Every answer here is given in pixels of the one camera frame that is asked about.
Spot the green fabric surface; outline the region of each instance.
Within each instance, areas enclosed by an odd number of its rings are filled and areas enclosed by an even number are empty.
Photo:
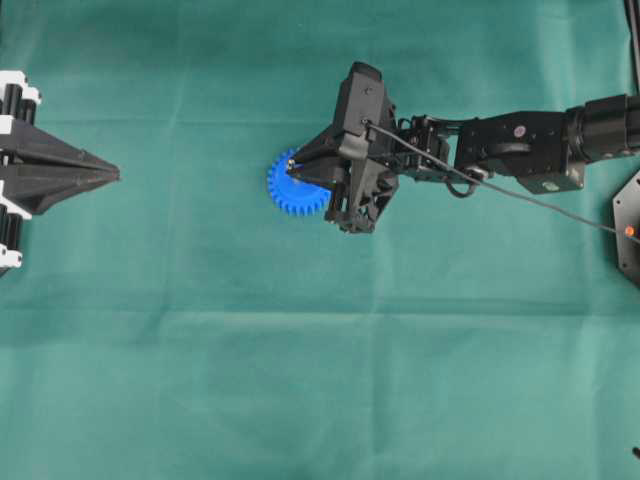
[[[640,292],[615,239],[408,179],[350,237],[265,185],[354,60],[403,116],[631,93],[621,2],[3,10],[0,68],[43,92],[38,125],[123,180],[30,222],[0,281],[0,478],[638,478]],[[610,223],[639,166],[545,199]]]

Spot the black wire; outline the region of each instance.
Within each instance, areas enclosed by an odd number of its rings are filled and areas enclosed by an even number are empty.
[[[456,189],[456,187],[453,186],[453,184],[451,183],[451,180],[449,180],[448,178],[444,179],[444,184],[447,186],[447,190],[451,192],[451,195],[453,195],[456,198],[469,198],[471,195],[474,194],[474,192],[476,191],[476,188],[478,188],[478,185],[476,185],[475,183],[470,183],[469,189],[466,192],[461,192],[460,190]]]
[[[498,187],[498,186],[493,185],[491,183],[487,183],[487,182],[484,182],[482,180],[478,180],[477,178],[474,178],[474,177],[472,177],[470,175],[467,175],[466,173],[461,172],[460,170],[457,170],[456,168],[452,167],[448,163],[443,162],[442,160],[440,160],[437,157],[434,157],[430,153],[427,153],[427,152],[425,152],[423,150],[420,150],[419,148],[414,147],[409,142],[405,142],[403,139],[401,139],[397,135],[385,130],[382,127],[379,127],[379,126],[374,125],[372,123],[367,123],[367,126],[369,128],[371,128],[372,130],[375,130],[376,132],[380,132],[383,135],[386,135],[386,136],[388,136],[390,138],[393,138],[400,145],[403,145],[404,147],[408,148],[409,150],[411,150],[411,151],[413,151],[413,152],[415,152],[415,153],[417,153],[419,155],[422,155],[423,157],[427,158],[428,160],[431,160],[433,163],[435,163],[436,165],[440,166],[441,168],[447,170],[448,172],[455,173],[456,175],[458,175],[461,178],[465,179],[469,183],[473,183],[475,185],[482,185],[483,187],[490,188],[491,190],[495,190],[496,192],[502,193],[503,195],[507,195],[508,197],[517,198],[517,199],[523,200],[525,202],[537,205],[539,207],[548,208],[550,210],[553,210],[555,212],[560,213],[561,215],[564,215],[565,217],[569,217],[572,220],[575,220],[575,221],[580,222],[580,223],[584,223],[584,224],[589,225],[589,226],[594,227],[594,228],[599,228],[599,229],[604,230],[606,232],[609,232],[609,233],[612,233],[614,235],[618,235],[620,237],[623,237],[623,238],[626,238],[628,240],[631,240],[632,242],[635,242],[638,245],[640,245],[640,239],[638,239],[636,237],[631,237],[631,236],[627,235],[625,232],[623,232],[621,230],[616,230],[615,228],[609,227],[608,225],[603,225],[601,223],[593,222],[593,221],[588,220],[588,219],[586,219],[584,217],[581,217],[579,215],[571,213],[571,212],[569,212],[569,211],[567,211],[567,210],[565,210],[563,208],[557,207],[556,205],[552,205],[550,203],[542,202],[542,201],[537,200],[537,199],[535,199],[533,197],[529,197],[528,195],[523,195],[521,193],[512,192],[511,190],[506,190],[504,188]]]

